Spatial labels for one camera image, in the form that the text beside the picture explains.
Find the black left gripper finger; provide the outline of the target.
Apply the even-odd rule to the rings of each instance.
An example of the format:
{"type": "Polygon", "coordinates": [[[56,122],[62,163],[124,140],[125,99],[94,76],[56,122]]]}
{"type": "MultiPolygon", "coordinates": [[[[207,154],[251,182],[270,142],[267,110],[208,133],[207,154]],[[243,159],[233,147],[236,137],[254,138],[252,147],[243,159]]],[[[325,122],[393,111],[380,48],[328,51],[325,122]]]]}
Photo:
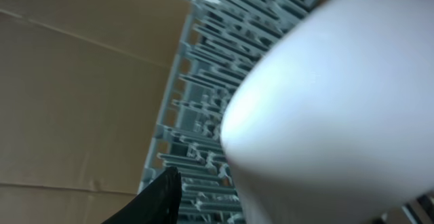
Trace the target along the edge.
{"type": "Polygon", "coordinates": [[[181,174],[172,166],[102,224],[177,224],[181,198],[181,174]]]}

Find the white pink bowl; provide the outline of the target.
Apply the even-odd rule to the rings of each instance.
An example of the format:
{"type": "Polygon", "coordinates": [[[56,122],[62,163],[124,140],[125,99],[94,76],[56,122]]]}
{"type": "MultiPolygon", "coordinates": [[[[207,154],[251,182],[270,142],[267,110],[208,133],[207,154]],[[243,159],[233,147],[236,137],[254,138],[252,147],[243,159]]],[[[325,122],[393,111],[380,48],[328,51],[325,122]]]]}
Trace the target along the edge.
{"type": "Polygon", "coordinates": [[[433,0],[328,0],[248,74],[221,141],[248,223],[364,223],[433,189],[433,0]]]}

